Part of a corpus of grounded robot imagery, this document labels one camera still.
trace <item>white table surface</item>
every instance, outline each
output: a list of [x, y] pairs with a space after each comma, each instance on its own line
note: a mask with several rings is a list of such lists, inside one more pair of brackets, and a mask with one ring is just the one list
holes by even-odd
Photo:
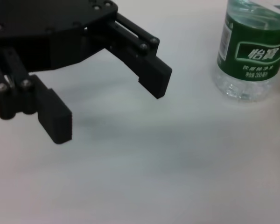
[[106, 50], [39, 73], [73, 112], [55, 145], [37, 116], [0, 120], [0, 224], [280, 224], [280, 75], [239, 104], [210, 75], [226, 0], [116, 0], [173, 68], [156, 100]]

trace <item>bottle label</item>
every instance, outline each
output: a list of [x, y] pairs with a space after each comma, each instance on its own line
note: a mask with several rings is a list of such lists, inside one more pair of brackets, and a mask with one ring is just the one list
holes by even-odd
[[246, 81], [264, 81], [280, 68], [280, 30], [260, 30], [225, 18], [217, 58], [226, 74]]

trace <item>black metal plate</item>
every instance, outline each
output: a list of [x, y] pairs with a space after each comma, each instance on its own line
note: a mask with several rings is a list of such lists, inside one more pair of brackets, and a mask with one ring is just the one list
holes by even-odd
[[106, 0], [0, 0], [0, 38], [47, 35], [116, 16]]

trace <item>plastic water bottle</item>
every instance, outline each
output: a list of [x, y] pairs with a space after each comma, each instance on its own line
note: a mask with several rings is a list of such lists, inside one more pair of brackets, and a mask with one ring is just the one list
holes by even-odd
[[280, 0], [229, 0], [217, 63], [221, 92], [264, 98], [280, 68]]

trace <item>clear plastic bottle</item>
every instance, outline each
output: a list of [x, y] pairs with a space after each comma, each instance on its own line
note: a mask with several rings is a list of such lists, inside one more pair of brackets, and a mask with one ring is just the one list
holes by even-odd
[[[236, 22], [259, 30], [280, 30], [280, 0], [229, 0], [227, 14]], [[220, 68], [214, 82], [221, 92], [243, 101], [257, 101], [269, 93], [275, 77], [264, 81], [234, 78]]]

